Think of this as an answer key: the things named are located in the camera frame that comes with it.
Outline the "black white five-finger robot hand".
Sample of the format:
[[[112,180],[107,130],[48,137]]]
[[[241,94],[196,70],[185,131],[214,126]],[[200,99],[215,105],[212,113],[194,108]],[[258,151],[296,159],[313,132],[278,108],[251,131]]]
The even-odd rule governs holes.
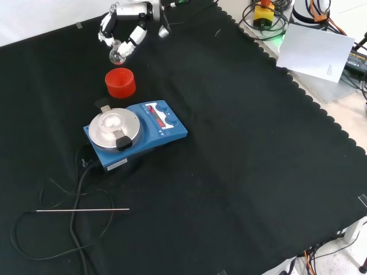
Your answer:
[[[160,1],[120,1],[111,5],[109,13],[101,21],[98,39],[112,47],[112,52],[120,58],[120,64],[144,40],[147,34],[147,21],[159,19],[160,6]],[[113,32],[118,21],[133,19],[138,24],[128,40],[120,42],[115,39]]]

